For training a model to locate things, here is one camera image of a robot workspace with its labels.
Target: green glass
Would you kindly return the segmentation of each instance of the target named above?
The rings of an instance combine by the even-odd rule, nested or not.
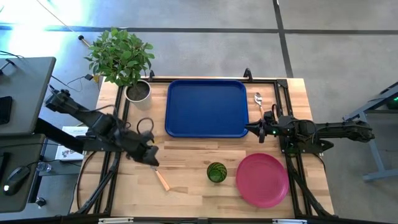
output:
[[[207,177],[214,183],[220,183],[226,178],[226,167],[224,164],[214,162],[207,167]]]

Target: white pot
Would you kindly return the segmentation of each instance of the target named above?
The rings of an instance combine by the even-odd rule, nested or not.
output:
[[[144,80],[138,80],[138,82],[144,82],[144,83],[146,83],[146,84],[149,86],[149,93],[148,93],[148,95],[147,95],[144,99],[139,100],[139,101],[131,100],[131,99],[129,99],[129,97],[127,96],[127,89],[128,89],[129,87],[125,87],[125,88],[124,88],[124,96],[125,96],[126,99],[128,99],[131,103],[133,103],[133,104],[137,107],[137,109],[139,109],[139,110],[148,110],[148,109],[152,106],[152,97],[151,97],[151,95],[150,95],[152,89],[151,89],[151,87],[150,87],[150,84],[147,83],[146,81],[144,81]]]

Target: spoon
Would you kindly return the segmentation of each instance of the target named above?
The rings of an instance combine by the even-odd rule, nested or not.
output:
[[[254,94],[254,101],[260,106],[261,118],[264,116],[264,110],[262,109],[261,102],[262,96],[260,93]]]

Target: white paper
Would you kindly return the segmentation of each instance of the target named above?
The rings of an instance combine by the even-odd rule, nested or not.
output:
[[[70,134],[73,137],[76,136],[84,136],[88,127],[76,127],[76,126],[64,126],[62,127],[62,131]],[[83,160],[84,156],[80,153],[77,153],[71,149],[66,148],[65,146],[58,146],[57,154],[55,155],[55,159],[60,159],[62,161],[80,161]]]

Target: gray floor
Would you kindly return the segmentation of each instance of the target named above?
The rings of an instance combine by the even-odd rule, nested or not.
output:
[[[275,29],[272,0],[41,0],[73,26],[179,27]],[[279,0],[286,29],[398,29],[395,0]],[[53,75],[66,82],[88,73],[82,57],[88,49],[72,32],[43,32],[46,25],[60,25],[35,1],[9,1],[0,12],[0,22],[27,24],[0,30],[0,49],[25,57],[55,56]],[[86,40],[98,33],[85,32]],[[153,69],[158,75],[222,75],[239,77],[246,67],[256,77],[286,77],[278,34],[138,33],[154,45]],[[398,35],[297,35],[287,34],[287,48],[294,77],[304,78],[315,122],[341,121],[396,82]],[[94,108],[98,87],[83,80],[83,91],[74,99]],[[62,86],[55,80],[56,88]],[[77,121],[45,108],[41,117],[54,125]],[[398,167],[397,116],[369,117],[387,167]],[[325,153],[326,174],[335,213],[396,223],[398,177],[372,183],[362,175],[376,170],[367,144],[333,140]],[[49,205],[41,210],[29,205],[22,213],[0,214],[0,219],[66,214],[76,176],[46,177],[39,195]]]

